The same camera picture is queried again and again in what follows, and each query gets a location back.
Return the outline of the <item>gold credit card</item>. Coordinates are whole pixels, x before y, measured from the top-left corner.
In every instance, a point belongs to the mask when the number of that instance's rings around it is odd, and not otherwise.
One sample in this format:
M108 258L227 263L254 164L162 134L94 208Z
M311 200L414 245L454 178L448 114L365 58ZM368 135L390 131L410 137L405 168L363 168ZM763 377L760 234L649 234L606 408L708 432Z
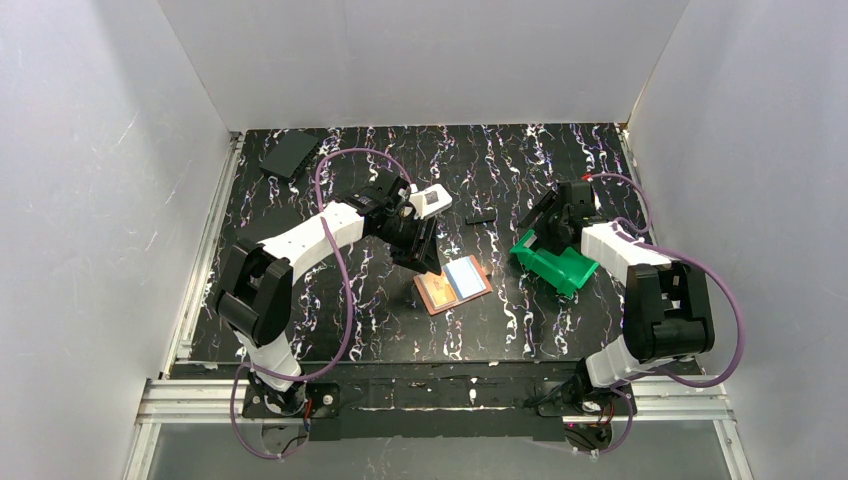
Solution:
M427 273L419 275L416 280L426 300L428 310L433 313L449 308L459 301L459 297L445 273L440 275Z

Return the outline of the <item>tan leather card holder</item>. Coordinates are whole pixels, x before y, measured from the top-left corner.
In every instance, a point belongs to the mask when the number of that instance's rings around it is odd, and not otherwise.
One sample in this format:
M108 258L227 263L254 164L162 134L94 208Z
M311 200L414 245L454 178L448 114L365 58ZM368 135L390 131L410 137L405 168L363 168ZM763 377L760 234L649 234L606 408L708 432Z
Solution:
M489 294L493 287L491 286L490 280L486 275L486 272L482 268L480 262L473 255L468 255L462 258L458 258L455 260L451 260L446 263L442 267L442 273L445 273L450 280L454 290L456 291L459 301L450 306L449 308L442 309L441 311L437 311L433 313L428 310L426 305L426 300L423 297L422 292L420 291L420 287L418 286L418 281L416 278L419 274L413 278L414 285L420 294L423 304L430 316L435 316L440 313L446 312L452 308L455 308L459 305L465 304L469 301L482 297L484 295Z

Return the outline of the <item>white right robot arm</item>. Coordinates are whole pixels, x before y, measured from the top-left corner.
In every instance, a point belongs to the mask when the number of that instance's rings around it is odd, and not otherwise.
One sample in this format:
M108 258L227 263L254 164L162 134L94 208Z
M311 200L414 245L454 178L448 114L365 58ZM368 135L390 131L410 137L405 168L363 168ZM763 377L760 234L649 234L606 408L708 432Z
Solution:
M705 272L651 250L601 216L589 181L556 184L518 226L525 234L512 254L558 293L572 296L598 268L624 286L621 334L578 364L577 383L584 392L620 385L712 349Z

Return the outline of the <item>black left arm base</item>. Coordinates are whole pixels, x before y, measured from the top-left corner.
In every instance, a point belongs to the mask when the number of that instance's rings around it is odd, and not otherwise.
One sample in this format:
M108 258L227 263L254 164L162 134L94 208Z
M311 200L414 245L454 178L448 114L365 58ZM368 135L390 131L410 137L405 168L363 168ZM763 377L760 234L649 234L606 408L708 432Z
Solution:
M242 401L244 418L335 418L339 414L341 391L334 383L296 382L285 392L272 389L255 373L247 376Z

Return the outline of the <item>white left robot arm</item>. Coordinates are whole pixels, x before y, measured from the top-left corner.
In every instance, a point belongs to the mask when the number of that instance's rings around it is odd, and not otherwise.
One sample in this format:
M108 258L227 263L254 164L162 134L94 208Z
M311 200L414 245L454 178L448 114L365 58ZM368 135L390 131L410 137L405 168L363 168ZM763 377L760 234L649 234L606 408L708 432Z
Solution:
M214 307L246 348L261 382L284 393L308 379L286 335L292 288L303 274L368 237L388 245L393 264L438 274L437 217L452 203L440 184L420 190L382 172L284 233L258 242L237 241L224 263Z

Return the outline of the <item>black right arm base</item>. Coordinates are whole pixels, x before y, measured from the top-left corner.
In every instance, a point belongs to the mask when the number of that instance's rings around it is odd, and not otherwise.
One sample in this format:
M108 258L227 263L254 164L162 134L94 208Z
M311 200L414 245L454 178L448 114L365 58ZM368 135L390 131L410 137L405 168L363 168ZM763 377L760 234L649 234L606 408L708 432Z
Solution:
M534 410L542 417L587 417L590 423L610 423L616 416L636 413L635 401L630 390L621 394L609 389L592 390L585 393L577 381L545 381L533 385L530 396L523 402L524 408Z

